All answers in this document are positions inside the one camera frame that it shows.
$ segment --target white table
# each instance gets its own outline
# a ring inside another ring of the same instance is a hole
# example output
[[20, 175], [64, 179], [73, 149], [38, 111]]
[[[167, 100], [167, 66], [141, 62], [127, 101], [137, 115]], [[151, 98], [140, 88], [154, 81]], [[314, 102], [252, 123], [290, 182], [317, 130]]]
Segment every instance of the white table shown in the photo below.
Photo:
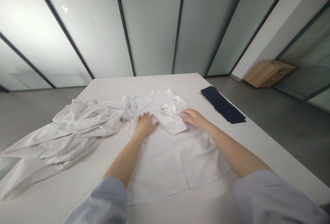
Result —
[[[248, 117], [230, 124], [201, 95], [210, 86], [199, 74], [176, 74], [95, 79], [77, 99], [121, 101], [124, 95], [145, 96], [151, 90], [171, 89], [185, 102], [264, 160], [276, 173], [317, 204], [330, 201], [330, 188], [300, 164]], [[62, 223], [100, 180], [129, 141], [130, 124], [105, 139], [91, 154], [68, 170], [15, 191], [0, 202], [0, 223]], [[13, 170], [0, 182], [0, 191]], [[231, 187], [237, 175], [229, 171], [218, 181], [186, 195], [155, 204], [129, 207], [127, 223], [238, 223]]]

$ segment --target wooden cabinet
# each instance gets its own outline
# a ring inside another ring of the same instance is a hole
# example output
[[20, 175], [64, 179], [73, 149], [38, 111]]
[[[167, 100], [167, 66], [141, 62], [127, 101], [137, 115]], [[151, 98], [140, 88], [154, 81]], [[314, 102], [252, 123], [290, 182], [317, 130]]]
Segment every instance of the wooden cabinet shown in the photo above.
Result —
[[295, 68], [280, 61], [260, 61], [244, 80], [256, 88], [272, 87]]

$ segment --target navy blue cloth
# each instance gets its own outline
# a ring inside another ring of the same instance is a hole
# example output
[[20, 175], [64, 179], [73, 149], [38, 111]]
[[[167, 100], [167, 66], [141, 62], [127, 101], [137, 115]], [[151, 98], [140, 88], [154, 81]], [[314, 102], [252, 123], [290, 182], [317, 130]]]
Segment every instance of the navy blue cloth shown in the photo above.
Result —
[[231, 103], [229, 103], [219, 92], [209, 86], [200, 91], [204, 97], [214, 106], [214, 108], [231, 124], [246, 122], [242, 115]]

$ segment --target shirt sleeve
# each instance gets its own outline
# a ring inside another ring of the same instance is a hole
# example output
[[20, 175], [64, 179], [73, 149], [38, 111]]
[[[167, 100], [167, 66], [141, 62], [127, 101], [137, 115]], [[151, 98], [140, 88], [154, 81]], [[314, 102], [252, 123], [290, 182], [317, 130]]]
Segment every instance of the shirt sleeve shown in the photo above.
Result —
[[271, 170], [238, 180], [233, 193], [245, 224], [330, 223], [319, 206]]
[[104, 178], [66, 218], [63, 224], [125, 223], [127, 195], [123, 182]]

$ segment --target concrete floor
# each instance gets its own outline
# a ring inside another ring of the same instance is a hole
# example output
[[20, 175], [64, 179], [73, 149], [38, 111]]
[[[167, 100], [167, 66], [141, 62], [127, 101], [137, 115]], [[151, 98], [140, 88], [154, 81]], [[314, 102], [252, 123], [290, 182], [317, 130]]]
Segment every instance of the concrete floor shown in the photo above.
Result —
[[330, 187], [330, 115], [272, 88], [231, 77], [206, 80]]
[[[225, 97], [330, 187], [330, 116], [274, 89], [208, 78]], [[84, 88], [0, 93], [0, 152], [50, 123]], [[15, 165], [0, 156], [0, 180]]]

